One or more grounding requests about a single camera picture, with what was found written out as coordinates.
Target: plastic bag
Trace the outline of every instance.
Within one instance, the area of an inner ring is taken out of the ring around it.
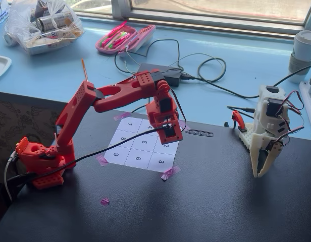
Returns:
[[[83,33],[81,20],[63,0],[13,0],[3,37],[9,46],[39,54],[69,45]]]

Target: white plate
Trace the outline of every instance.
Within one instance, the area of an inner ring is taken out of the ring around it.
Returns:
[[[10,67],[12,60],[0,55],[0,76]]]

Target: blue windowsill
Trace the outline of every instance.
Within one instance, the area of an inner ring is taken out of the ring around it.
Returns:
[[[81,58],[85,60],[88,79],[95,87],[127,78],[129,75],[116,69],[113,55],[100,54],[94,47],[97,40],[119,22],[83,19],[82,23],[86,33],[76,42],[58,51],[34,56],[28,56],[19,46],[5,46],[2,38],[5,24],[2,23],[0,55],[11,58],[12,65],[0,77],[0,92],[67,102],[84,79]],[[144,27],[134,23],[129,25],[137,29]],[[216,84],[243,95],[257,95],[260,84],[273,85],[286,76],[293,45],[291,40],[157,26],[153,40],[171,38],[179,41],[181,57],[191,53],[206,53],[223,58],[227,63],[227,71]],[[146,47],[139,50],[140,53],[145,51]],[[170,65],[177,60],[177,45],[173,41],[158,42],[151,47],[147,58],[133,57],[139,63]],[[129,70],[138,69],[138,65],[132,60],[125,59]],[[181,60],[180,64],[186,72],[196,76],[198,65],[205,59],[207,57],[204,55],[193,55]],[[118,58],[118,63],[125,69],[123,59]],[[213,79],[220,71],[218,63],[209,62],[201,73],[206,78]],[[298,85],[288,81],[280,87],[286,92],[299,90]],[[232,124],[231,111],[226,108],[227,105],[255,107],[257,102],[257,99],[242,99],[196,80],[182,81],[174,90],[189,121],[213,125],[222,126],[226,121]],[[300,106],[294,97],[293,99],[293,103]],[[131,111],[145,103],[145,100],[140,100],[119,110]],[[301,125],[300,117],[292,112],[289,115],[292,127]],[[311,139],[311,127],[305,110],[303,118],[305,129],[293,136]]]

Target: red robotic arm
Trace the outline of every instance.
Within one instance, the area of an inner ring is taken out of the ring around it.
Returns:
[[[155,128],[166,127],[158,132],[162,144],[182,140],[178,124],[176,104],[169,94],[170,87],[161,72],[142,72],[117,84],[95,88],[83,81],[56,121],[56,145],[49,148],[31,143],[25,137],[16,151],[28,172],[45,174],[75,160],[72,137],[90,106],[96,112],[106,112],[128,105],[143,98],[153,97],[146,105],[150,124]],[[63,183],[64,170],[33,181],[38,189]]]

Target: electrical outlet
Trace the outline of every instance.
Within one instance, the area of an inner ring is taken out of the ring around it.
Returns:
[[[311,125],[311,85],[309,82],[301,82],[299,84],[299,89]]]

